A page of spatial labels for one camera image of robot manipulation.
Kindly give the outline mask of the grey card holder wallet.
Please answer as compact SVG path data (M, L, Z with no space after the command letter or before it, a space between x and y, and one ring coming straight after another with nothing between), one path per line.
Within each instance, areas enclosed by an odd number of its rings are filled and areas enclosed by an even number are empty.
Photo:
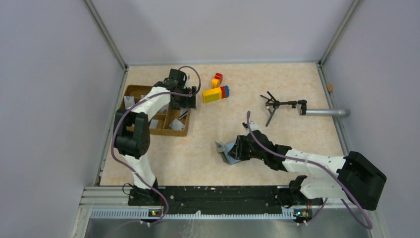
M222 157L223 162L234 165L244 159L241 157L241 142L236 140L224 144L222 142L215 142L216 152Z

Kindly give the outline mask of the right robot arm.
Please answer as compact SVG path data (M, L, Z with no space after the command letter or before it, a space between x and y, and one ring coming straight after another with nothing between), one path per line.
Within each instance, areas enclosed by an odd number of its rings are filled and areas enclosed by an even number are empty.
M290 146L273 144L259 130L238 135L224 146L226 163L259 159L275 171L296 173L299 185L290 191L296 204L309 199L355 199L363 209L377 208L386 175L359 152L346 156L323 156L299 151Z

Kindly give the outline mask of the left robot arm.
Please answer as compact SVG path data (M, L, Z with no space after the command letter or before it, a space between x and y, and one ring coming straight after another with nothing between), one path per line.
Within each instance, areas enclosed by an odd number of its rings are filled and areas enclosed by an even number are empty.
M115 113L111 145L123 156L116 158L134 177L134 189L147 205L158 201L157 178L151 170L148 149L151 143L150 121L164 107L195 109L200 86L189 86L190 77L179 69L171 69L167 78L158 81L139 102Z

